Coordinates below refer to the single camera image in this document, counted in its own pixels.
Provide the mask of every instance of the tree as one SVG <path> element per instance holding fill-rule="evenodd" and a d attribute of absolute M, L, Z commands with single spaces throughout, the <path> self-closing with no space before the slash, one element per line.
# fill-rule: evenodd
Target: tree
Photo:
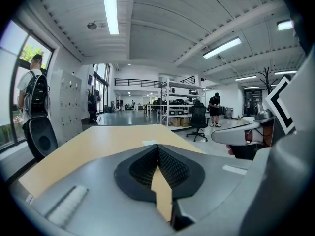
<path fill-rule="evenodd" d="M 261 72 L 258 72 L 258 73 L 262 74 L 265 77 L 266 81 L 263 81 L 262 79 L 260 79 L 260 80 L 266 85 L 267 89 L 263 89 L 263 90 L 265 90 L 265 91 L 267 90 L 268 91 L 268 95 L 269 95 L 271 93 L 271 85 L 274 82 L 276 82 L 277 79 L 275 79 L 272 83 L 269 83 L 268 75 L 271 74 L 271 72 L 269 72 L 269 67 L 268 67 L 268 70 L 265 67 L 265 74 L 263 74 Z"/>
<path fill-rule="evenodd" d="M 22 54 L 21 54 L 21 59 L 31 63 L 32 61 L 32 58 L 36 55 L 36 54 L 41 54 L 44 58 L 44 54 L 45 52 L 43 51 L 43 49 L 38 49 L 38 48 L 35 48 L 33 50 L 34 46 L 33 45 L 28 45 L 26 44 L 25 45 L 25 48 L 24 50 L 22 51 Z M 41 65 L 41 68 L 44 68 L 46 69 L 46 64 L 42 64 Z"/>

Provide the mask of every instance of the ceiling light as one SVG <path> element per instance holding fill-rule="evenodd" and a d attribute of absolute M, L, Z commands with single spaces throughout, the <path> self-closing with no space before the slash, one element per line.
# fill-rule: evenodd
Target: ceiling light
<path fill-rule="evenodd" d="M 275 72 L 275 75 L 278 75 L 278 74 L 288 74 L 288 73 L 297 73 L 297 70 L 283 71 L 283 72 Z"/>
<path fill-rule="evenodd" d="M 104 5 L 109 33 L 118 35 L 117 0 L 104 0 Z"/>
<path fill-rule="evenodd" d="M 291 20 L 284 20 L 277 22 L 278 30 L 286 30 L 293 28 L 293 22 Z"/>
<path fill-rule="evenodd" d="M 229 48 L 231 48 L 233 46 L 236 46 L 238 44 L 241 44 L 241 43 L 242 43 L 242 41 L 240 40 L 240 38 L 238 38 L 238 37 L 234 38 L 234 39 L 228 41 L 227 43 L 224 43 L 224 44 L 216 47 L 215 49 L 205 53 L 203 55 L 203 57 L 205 59 L 208 59 L 208 58 L 210 58 L 210 57 L 212 57 L 212 56 L 214 56 L 214 55 L 216 55 L 216 54 L 218 54 L 220 52 L 223 52 L 223 51 L 225 51 L 225 50 L 227 50 L 227 49 L 229 49 Z"/>
<path fill-rule="evenodd" d="M 244 89 L 258 89 L 259 87 L 258 86 L 255 86 L 255 87 L 245 87 Z"/>
<path fill-rule="evenodd" d="M 249 77 L 243 77 L 243 78 L 238 78 L 238 79 L 235 79 L 236 81 L 242 81 L 242 80 L 248 80 L 248 79 L 254 79 L 254 78 L 257 78 L 257 76 L 249 76 Z"/>

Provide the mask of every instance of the ceiling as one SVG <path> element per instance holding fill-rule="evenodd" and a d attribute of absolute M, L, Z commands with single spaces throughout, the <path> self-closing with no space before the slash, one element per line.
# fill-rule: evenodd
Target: ceiling
<path fill-rule="evenodd" d="M 200 72 L 216 83 L 274 71 L 299 69 L 305 59 L 293 29 L 277 30 L 289 19 L 282 0 L 117 0 L 119 35 L 110 35 L 103 0 L 40 0 L 60 31 L 84 59 L 110 63 L 150 63 Z M 89 30 L 93 22 L 97 29 Z M 203 54 L 239 37 L 242 44 Z M 262 85 L 257 79 L 243 86 Z"/>
<path fill-rule="evenodd" d="M 157 94 L 156 91 L 139 91 L 139 90 L 115 90 L 115 92 L 118 94 L 118 95 L 124 95 L 124 96 L 127 96 L 129 95 L 128 93 L 130 92 L 130 95 L 131 96 L 155 96 L 155 94 Z"/>

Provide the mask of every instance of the metal shelving unit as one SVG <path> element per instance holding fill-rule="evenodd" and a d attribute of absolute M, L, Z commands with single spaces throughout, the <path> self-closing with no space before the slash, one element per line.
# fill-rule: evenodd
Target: metal shelving unit
<path fill-rule="evenodd" d="M 178 94 L 178 93 L 171 93 L 169 92 L 169 88 L 183 88 L 183 89 L 191 89 L 191 90 L 197 90 L 199 95 L 194 95 L 194 94 Z M 169 100 L 170 97 L 190 97 L 190 98 L 199 98 L 200 101 L 202 103 L 204 103 L 204 105 L 206 106 L 206 88 L 205 87 L 201 87 L 201 86 L 197 86 L 194 84 L 188 84 L 188 83 L 183 83 L 183 82 L 175 82 L 175 81 L 170 81 L 167 80 L 165 82 L 162 83 L 161 86 L 161 118 L 160 118 L 160 123 L 163 122 L 163 120 L 166 118 L 166 126 L 171 129 L 171 130 L 177 130 L 177 129 L 182 129 L 182 128 L 189 128 L 189 127 L 172 127 L 172 126 L 168 126 L 168 121 L 169 118 L 171 117 L 191 117 L 191 114 L 184 114 L 184 115 L 170 115 L 169 111 L 170 111 L 170 107 L 181 107 L 181 108 L 189 108 L 189 107 L 193 107 L 193 105 L 170 105 L 169 104 Z M 163 97 L 166 97 L 166 105 L 162 105 L 163 102 Z"/>

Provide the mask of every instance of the standing person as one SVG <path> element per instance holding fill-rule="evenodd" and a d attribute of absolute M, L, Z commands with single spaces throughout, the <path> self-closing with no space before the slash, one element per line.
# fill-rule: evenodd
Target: standing person
<path fill-rule="evenodd" d="M 35 76 L 42 75 L 42 72 L 40 71 L 41 64 L 43 62 L 43 56 L 41 54 L 36 54 L 30 64 L 30 70 L 34 73 Z M 27 138 L 27 129 L 26 129 L 26 123 L 28 122 L 29 115 L 27 114 L 27 111 L 24 110 L 24 95 L 26 92 L 26 88 L 28 87 L 28 84 L 30 80 L 33 78 L 33 75 L 31 72 L 28 72 L 23 75 L 23 77 L 20 79 L 17 88 L 20 90 L 18 101 L 17 101 L 17 107 L 22 110 L 22 119 L 23 119 L 23 130 L 24 135 Z"/>
<path fill-rule="evenodd" d="M 220 106 L 220 96 L 216 92 L 215 96 L 211 97 L 209 100 L 209 107 L 210 107 L 210 116 L 211 116 L 211 124 L 210 127 L 213 127 L 214 125 L 216 127 L 221 128 L 219 125 L 219 111 L 218 107 Z"/>
<path fill-rule="evenodd" d="M 250 111 L 251 111 L 251 103 L 250 100 L 247 99 L 247 103 L 246 103 L 246 114 L 249 117 L 250 116 Z"/>

